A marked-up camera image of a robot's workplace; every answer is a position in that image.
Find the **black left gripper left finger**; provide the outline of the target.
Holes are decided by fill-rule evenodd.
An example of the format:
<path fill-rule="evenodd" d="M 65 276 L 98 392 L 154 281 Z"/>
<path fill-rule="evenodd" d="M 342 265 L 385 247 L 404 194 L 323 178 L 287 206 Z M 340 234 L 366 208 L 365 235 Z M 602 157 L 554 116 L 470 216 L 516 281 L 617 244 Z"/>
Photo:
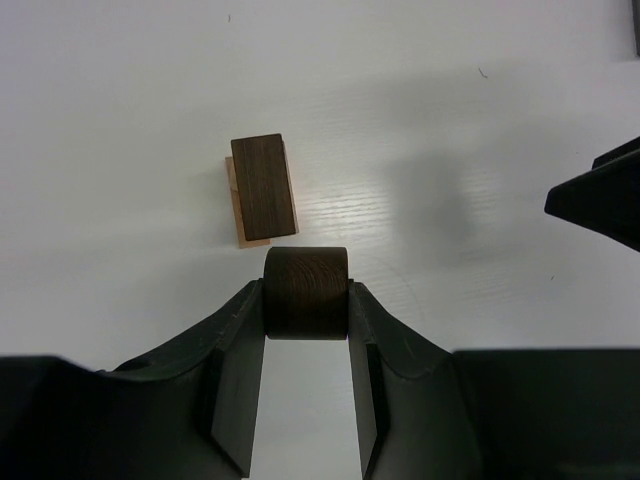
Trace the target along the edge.
<path fill-rule="evenodd" d="M 263 283 L 100 375 L 93 478 L 247 478 L 265 346 Z"/>

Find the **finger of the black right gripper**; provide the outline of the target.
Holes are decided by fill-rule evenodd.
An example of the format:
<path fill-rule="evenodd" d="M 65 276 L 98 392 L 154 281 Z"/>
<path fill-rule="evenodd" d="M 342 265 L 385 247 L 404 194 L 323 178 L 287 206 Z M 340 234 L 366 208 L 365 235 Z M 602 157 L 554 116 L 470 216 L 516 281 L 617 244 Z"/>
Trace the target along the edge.
<path fill-rule="evenodd" d="M 588 172 L 553 187 L 544 211 L 637 250 L 639 183 L 635 138 L 597 157 Z"/>

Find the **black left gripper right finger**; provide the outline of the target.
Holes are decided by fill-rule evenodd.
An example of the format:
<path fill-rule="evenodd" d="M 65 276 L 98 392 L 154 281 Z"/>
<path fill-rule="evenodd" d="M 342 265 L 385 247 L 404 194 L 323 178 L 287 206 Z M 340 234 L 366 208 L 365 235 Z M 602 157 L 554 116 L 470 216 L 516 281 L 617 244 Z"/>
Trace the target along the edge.
<path fill-rule="evenodd" d="M 362 476 L 472 479 L 475 433 L 453 357 L 349 286 L 348 345 Z"/>

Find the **smoky transparent plastic container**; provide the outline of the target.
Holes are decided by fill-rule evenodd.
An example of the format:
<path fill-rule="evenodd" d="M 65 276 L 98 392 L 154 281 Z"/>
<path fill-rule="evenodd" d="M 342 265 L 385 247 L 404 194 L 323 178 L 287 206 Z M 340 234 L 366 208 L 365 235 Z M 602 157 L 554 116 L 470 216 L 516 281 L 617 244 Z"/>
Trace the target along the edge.
<path fill-rule="evenodd" d="M 640 57 L 640 0 L 631 0 L 636 56 Z"/>

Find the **dark wood notched block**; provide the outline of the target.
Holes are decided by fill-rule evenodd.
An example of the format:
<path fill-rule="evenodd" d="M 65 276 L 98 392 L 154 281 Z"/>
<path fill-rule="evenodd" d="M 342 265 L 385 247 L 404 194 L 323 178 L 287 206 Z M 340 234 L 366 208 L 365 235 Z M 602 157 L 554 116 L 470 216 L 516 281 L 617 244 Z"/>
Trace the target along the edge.
<path fill-rule="evenodd" d="M 246 239 L 296 234 L 296 209 L 282 135 L 233 139 L 231 152 Z"/>

